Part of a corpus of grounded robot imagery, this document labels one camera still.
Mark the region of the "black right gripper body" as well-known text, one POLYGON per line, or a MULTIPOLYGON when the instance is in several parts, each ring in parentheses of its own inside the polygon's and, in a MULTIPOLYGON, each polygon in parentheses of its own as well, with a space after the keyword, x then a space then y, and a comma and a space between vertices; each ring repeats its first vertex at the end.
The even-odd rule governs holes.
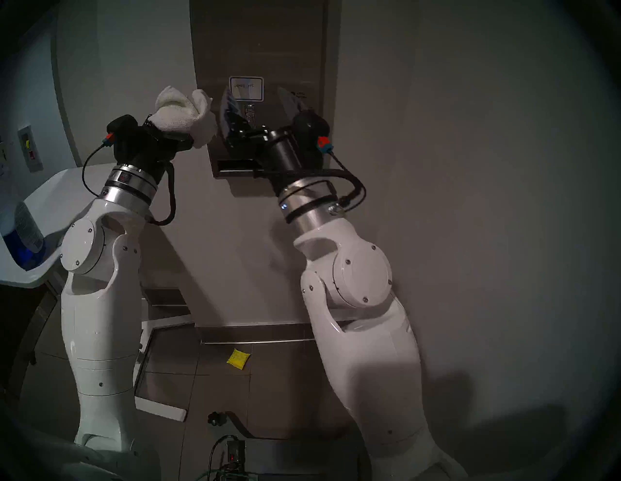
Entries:
POLYGON ((321 154, 304 152, 289 127, 277 130, 242 130, 227 135, 227 177, 264 179, 276 197, 309 172, 321 170, 321 154))

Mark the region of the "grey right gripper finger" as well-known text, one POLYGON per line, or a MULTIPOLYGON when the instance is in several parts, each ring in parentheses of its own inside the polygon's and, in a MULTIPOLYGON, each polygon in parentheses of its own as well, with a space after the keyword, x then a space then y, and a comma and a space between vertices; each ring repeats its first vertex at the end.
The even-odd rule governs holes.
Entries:
POLYGON ((221 97, 219 121, 225 144, 238 144, 253 132, 253 127, 242 115, 240 105, 229 87, 224 89, 221 97))
POLYGON ((294 93, 284 87, 278 87, 277 94, 288 119, 287 126, 293 127, 297 125, 299 127, 308 127, 308 106, 294 93))

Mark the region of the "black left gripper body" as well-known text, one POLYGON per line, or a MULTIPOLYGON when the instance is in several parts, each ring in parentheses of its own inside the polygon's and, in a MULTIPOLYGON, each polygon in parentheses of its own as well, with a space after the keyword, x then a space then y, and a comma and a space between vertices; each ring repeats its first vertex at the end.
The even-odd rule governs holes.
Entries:
POLYGON ((176 154, 193 146, 194 138, 190 134, 163 132, 153 123, 122 127, 119 164, 133 166, 151 177, 162 177, 176 154))

